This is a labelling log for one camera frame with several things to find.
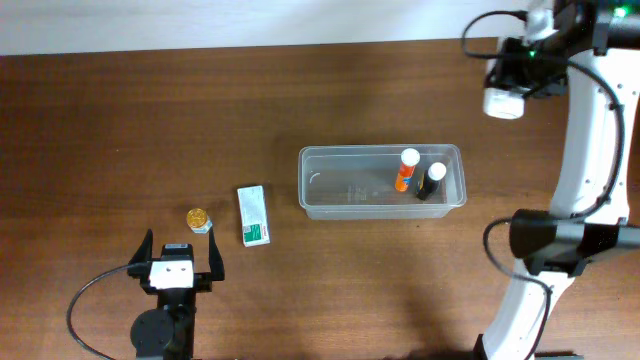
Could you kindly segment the white lotion bottle clear cap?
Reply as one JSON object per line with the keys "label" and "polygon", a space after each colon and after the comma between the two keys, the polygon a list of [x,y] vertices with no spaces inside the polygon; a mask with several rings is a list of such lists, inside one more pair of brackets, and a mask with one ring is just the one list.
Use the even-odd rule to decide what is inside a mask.
{"label": "white lotion bottle clear cap", "polygon": [[515,120],[524,114],[525,100],[517,93],[497,88],[485,88],[483,111],[498,119]]}

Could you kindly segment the dark bottle white cap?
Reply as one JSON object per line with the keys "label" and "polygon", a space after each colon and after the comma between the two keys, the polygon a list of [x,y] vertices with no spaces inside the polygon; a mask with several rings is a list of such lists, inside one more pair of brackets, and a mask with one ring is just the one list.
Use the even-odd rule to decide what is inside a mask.
{"label": "dark bottle white cap", "polygon": [[416,197],[421,201],[426,201],[436,192],[446,173],[447,168],[442,162],[431,164],[418,183]]}

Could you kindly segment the orange tube white cap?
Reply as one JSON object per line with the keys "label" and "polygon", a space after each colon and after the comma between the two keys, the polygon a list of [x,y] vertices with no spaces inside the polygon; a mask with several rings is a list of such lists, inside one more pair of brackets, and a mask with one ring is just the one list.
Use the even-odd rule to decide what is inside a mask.
{"label": "orange tube white cap", "polygon": [[408,190],[411,178],[420,159],[420,153],[414,148],[406,148],[401,152],[401,164],[395,180],[395,189],[398,192],[406,192]]}

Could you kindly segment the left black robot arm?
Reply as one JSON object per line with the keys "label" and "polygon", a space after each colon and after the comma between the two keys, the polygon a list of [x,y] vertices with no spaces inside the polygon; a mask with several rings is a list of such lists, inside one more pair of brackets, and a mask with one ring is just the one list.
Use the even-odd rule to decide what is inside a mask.
{"label": "left black robot arm", "polygon": [[140,314],[131,326],[130,340],[137,359],[184,360],[194,357],[196,296],[208,293],[225,279],[224,262],[213,230],[208,236],[207,272],[197,272],[190,244],[166,244],[158,258],[152,256],[153,232],[129,261],[127,275],[142,290],[157,298],[156,307]]}

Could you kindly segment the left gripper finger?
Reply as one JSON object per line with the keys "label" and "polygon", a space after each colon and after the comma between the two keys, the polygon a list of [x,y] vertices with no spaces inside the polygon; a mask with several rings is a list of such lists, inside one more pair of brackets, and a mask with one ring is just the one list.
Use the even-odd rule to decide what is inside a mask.
{"label": "left gripper finger", "polygon": [[153,248],[153,232],[151,229],[146,231],[144,239],[132,258],[129,261],[129,265],[147,264],[152,260],[152,248]]}
{"label": "left gripper finger", "polygon": [[213,228],[210,228],[208,231],[208,241],[209,241],[208,263],[209,263],[210,271],[208,272],[207,280],[210,283],[224,281],[225,280],[224,262],[216,243]]}

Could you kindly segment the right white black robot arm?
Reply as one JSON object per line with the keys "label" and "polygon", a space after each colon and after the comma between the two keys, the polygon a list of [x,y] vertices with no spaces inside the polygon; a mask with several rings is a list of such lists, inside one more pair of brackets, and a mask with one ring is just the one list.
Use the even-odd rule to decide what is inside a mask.
{"label": "right white black robot arm", "polygon": [[567,95],[560,176],[548,210],[505,218],[514,265],[476,359],[531,359],[563,292],[596,261],[634,251],[627,173],[639,102],[635,1],[533,1],[520,36],[485,55],[484,112],[513,120],[531,98]]}

